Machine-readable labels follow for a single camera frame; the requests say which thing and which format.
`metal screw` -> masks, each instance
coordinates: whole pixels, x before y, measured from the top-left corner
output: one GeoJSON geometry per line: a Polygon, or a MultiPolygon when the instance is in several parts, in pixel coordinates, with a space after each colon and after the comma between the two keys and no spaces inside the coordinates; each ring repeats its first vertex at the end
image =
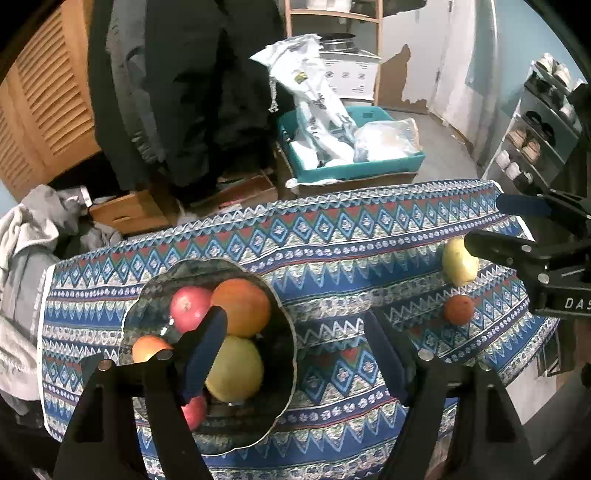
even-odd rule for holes
{"type": "Polygon", "coordinates": [[[418,357],[421,360],[425,360],[426,362],[430,362],[431,360],[433,360],[435,358],[435,355],[433,355],[433,352],[431,350],[427,350],[426,348],[421,348],[418,351],[418,357]]]}
{"type": "Polygon", "coordinates": [[[101,372],[106,372],[109,368],[111,368],[111,365],[113,365],[111,360],[101,360],[99,363],[99,370],[101,372]]]}
{"type": "Polygon", "coordinates": [[[156,354],[156,358],[158,360],[170,360],[172,357],[173,357],[173,351],[168,350],[168,349],[160,350],[156,354]]]}

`red apple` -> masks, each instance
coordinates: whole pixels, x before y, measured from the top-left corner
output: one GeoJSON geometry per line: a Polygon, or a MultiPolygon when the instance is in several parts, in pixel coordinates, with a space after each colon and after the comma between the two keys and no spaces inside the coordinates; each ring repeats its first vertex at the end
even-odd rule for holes
{"type": "Polygon", "coordinates": [[[170,302],[170,316],[175,328],[185,333],[195,330],[209,310],[212,292],[193,285],[179,289],[170,302]]]}
{"type": "Polygon", "coordinates": [[[207,402],[203,395],[193,397],[189,403],[181,407],[189,430],[193,431],[199,427],[207,413],[207,402]]]}

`fruit bowl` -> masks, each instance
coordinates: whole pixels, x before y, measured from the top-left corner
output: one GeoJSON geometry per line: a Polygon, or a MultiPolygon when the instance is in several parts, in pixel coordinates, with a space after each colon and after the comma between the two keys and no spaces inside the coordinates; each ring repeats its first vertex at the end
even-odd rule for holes
{"type": "MultiPolygon", "coordinates": [[[[273,428],[291,401],[297,378],[296,334],[279,299],[259,277],[230,261],[183,260],[144,285],[125,315],[122,328],[120,365],[133,363],[132,347],[143,335],[159,336],[174,347],[181,337],[169,314],[174,293],[185,286],[213,290],[230,278],[249,280],[263,290],[271,302],[269,323],[251,338],[261,355],[264,376],[260,390],[241,403],[223,403],[205,391],[207,414],[193,431],[202,455],[221,455],[258,442],[273,428]]],[[[134,398],[134,409],[147,424],[143,398],[134,398]]]]}

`teal tray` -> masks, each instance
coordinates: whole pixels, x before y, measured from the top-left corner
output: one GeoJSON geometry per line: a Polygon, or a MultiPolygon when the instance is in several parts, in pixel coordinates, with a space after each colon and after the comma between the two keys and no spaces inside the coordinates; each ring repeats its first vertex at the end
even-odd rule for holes
{"type": "MultiPolygon", "coordinates": [[[[368,122],[394,120],[385,110],[378,106],[350,106],[346,110],[358,127],[368,122]]],[[[361,179],[388,173],[416,173],[425,159],[425,154],[419,152],[405,158],[304,170],[299,156],[290,145],[291,140],[295,137],[297,128],[295,111],[288,112],[279,119],[278,130],[281,148],[286,153],[290,166],[299,182],[311,183],[324,179],[361,179]]]]}

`blue patterned tablecloth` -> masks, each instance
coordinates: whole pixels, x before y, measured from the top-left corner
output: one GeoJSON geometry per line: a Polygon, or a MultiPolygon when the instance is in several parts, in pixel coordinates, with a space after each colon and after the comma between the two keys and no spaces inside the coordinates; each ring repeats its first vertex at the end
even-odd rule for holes
{"type": "MultiPolygon", "coordinates": [[[[557,320],[533,316],[515,271],[481,260],[462,288],[441,271],[443,242],[473,228],[528,235],[500,214],[492,182],[436,181],[275,202],[179,226],[62,261],[48,272],[39,376],[46,428],[61,440],[82,393],[79,360],[118,359],[125,313],[154,275],[185,258],[223,257],[259,274],[290,312],[298,383],[274,430],[253,447],[206,458],[217,479],[362,478],[380,469],[404,422],[363,335],[373,309],[447,362],[489,364],[505,383],[557,320]],[[473,320],[443,320],[456,293],[473,320]]],[[[451,405],[441,431],[449,430],[451,405]]],[[[150,428],[138,419],[149,473],[162,478],[150,428]]]]}

